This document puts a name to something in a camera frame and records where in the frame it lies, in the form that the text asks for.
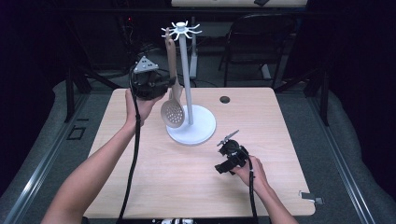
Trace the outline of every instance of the white utensil stand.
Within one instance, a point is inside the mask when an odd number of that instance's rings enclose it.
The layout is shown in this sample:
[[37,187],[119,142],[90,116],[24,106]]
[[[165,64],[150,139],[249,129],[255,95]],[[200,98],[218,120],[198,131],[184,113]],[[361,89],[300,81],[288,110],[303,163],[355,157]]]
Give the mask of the white utensil stand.
[[182,145],[196,146],[208,140],[216,130],[215,116],[208,109],[200,105],[193,105],[191,101],[191,86],[189,74],[189,62],[187,57],[186,37],[188,32],[193,35],[200,32],[192,31],[199,26],[187,27],[187,22],[178,22],[176,25],[172,23],[174,29],[169,29],[169,35],[177,34],[175,41],[179,39],[181,63],[183,68],[184,92],[186,93],[187,105],[183,106],[185,119],[183,124],[178,128],[170,128],[166,126],[166,131],[175,141]]

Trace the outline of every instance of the small black object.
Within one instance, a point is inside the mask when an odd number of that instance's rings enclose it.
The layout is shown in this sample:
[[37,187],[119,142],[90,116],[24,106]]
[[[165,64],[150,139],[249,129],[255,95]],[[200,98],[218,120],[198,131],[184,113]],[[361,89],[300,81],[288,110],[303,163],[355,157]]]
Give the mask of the small black object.
[[234,175],[234,172],[231,170],[237,165],[243,167],[248,159],[248,151],[232,139],[223,144],[219,153],[223,156],[227,155],[227,161],[215,166],[220,174],[230,172]]
[[270,0],[255,0],[254,3],[263,7],[267,2],[269,2]]

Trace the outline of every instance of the finger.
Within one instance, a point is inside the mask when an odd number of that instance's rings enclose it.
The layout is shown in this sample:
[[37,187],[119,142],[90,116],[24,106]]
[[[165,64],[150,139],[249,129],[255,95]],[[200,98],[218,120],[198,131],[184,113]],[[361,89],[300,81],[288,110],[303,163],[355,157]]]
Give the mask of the finger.
[[231,171],[238,174],[238,172],[241,170],[241,167],[235,166]]

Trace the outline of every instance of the slotted spoon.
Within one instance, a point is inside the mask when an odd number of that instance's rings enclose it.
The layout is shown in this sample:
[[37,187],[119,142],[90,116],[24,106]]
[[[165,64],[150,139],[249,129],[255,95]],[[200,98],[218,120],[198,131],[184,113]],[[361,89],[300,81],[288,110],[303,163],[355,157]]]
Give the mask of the slotted spoon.
[[180,103],[180,96],[183,89],[177,80],[175,42],[170,38],[168,29],[166,29],[165,35],[169,73],[170,77],[176,77],[176,82],[175,85],[172,86],[172,91],[169,93],[169,100],[164,102],[161,107],[161,116],[163,118],[163,122],[165,122],[168,127],[178,128],[183,124],[185,118],[183,106]]

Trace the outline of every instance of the chair leg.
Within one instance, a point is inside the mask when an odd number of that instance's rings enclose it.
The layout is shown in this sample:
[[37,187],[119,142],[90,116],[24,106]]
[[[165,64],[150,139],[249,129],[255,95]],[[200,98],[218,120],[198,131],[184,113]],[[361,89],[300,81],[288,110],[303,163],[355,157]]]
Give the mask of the chair leg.
[[225,55],[225,54],[223,54],[223,55],[221,56],[221,60],[220,60],[220,64],[219,64],[218,70],[221,70],[221,65],[222,65],[223,60],[224,60],[224,55]]
[[228,76],[228,61],[225,61],[225,69],[224,69],[224,87],[227,87],[227,76]]
[[271,84],[271,88],[272,89],[274,89],[274,87],[275,87],[275,83],[276,83],[276,79],[277,79],[277,73],[279,71],[279,64],[280,63],[276,64],[276,69],[275,69],[275,73],[274,73],[274,77],[273,77],[273,83]]

